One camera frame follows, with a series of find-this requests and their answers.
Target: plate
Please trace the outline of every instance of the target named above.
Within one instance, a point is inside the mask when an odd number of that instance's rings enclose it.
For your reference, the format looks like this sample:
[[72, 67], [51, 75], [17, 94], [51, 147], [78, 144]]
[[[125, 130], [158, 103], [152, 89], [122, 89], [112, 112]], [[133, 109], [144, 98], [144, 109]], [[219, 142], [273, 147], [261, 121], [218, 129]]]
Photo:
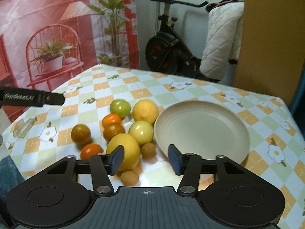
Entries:
[[225, 155], [241, 163], [250, 150], [250, 135], [236, 114], [206, 101], [184, 101], [164, 110], [154, 125], [155, 140], [167, 156], [174, 144], [182, 153], [204, 159]]

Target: table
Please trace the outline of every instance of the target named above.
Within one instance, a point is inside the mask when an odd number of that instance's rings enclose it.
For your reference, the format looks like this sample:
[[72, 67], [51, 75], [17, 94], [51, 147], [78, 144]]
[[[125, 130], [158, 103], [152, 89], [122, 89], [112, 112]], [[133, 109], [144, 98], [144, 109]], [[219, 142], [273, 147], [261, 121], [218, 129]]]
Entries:
[[[280, 98], [185, 77], [108, 65], [96, 65], [84, 71], [60, 85], [55, 92], [65, 93], [63, 106], [30, 108], [16, 120], [37, 118], [24, 139], [13, 137], [16, 122], [3, 133], [13, 161], [26, 179], [66, 155], [79, 158], [80, 149], [70, 136], [72, 127], [78, 123], [86, 124], [94, 142], [106, 150], [101, 121], [109, 114], [109, 105], [114, 99], [125, 99], [134, 106], [138, 100], [148, 98], [158, 105], [160, 112], [183, 100], [210, 101], [236, 113], [247, 126], [251, 149], [246, 168], [279, 188], [286, 199], [279, 227], [305, 228], [305, 141]], [[124, 121], [126, 128], [131, 123], [128, 119]], [[140, 186], [177, 188], [181, 180], [174, 175], [158, 148], [157, 160], [141, 160], [135, 171], [140, 174]], [[111, 177], [111, 181], [115, 189], [121, 185], [118, 177]], [[80, 182], [92, 189], [90, 175], [81, 175]], [[201, 175], [199, 189], [212, 182], [212, 175]]]

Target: kiwi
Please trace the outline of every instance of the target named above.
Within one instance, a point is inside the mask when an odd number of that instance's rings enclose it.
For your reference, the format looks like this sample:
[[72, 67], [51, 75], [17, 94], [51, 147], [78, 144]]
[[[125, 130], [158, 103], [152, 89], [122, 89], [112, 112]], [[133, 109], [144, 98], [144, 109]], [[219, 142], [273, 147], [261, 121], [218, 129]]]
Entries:
[[124, 171], [120, 176], [124, 186], [132, 187], [139, 181], [139, 175], [134, 170]]
[[141, 147], [141, 153], [144, 159], [153, 158], [156, 156], [156, 145], [154, 143], [147, 143]]

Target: exercise bike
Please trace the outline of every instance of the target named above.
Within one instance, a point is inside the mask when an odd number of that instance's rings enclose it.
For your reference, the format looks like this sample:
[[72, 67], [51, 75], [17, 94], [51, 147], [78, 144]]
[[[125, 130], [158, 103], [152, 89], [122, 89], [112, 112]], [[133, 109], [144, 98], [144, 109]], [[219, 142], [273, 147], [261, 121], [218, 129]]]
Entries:
[[218, 80], [208, 79], [200, 73], [199, 67], [201, 59], [191, 53], [190, 49], [174, 29], [175, 22], [178, 18], [172, 17], [172, 23], [168, 22], [171, 4], [178, 3], [192, 7], [204, 7], [208, 2], [193, 4], [176, 0], [151, 1], [164, 2], [164, 12], [158, 16], [158, 20], [161, 21], [160, 31], [151, 37], [146, 45], [145, 56], [150, 70], [218, 82]]

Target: crosshair mark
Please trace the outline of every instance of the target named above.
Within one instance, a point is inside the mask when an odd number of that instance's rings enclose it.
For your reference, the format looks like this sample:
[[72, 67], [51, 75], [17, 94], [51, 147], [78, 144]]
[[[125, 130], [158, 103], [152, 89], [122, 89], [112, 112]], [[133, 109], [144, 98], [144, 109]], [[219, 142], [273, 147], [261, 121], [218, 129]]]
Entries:
[[150, 191], [150, 190], [145, 190], [144, 192], [142, 192], [142, 193], [144, 193], [144, 194], [146, 194], [146, 195], [149, 195], [149, 194], [151, 194], [151, 193], [153, 193], [152, 191]]

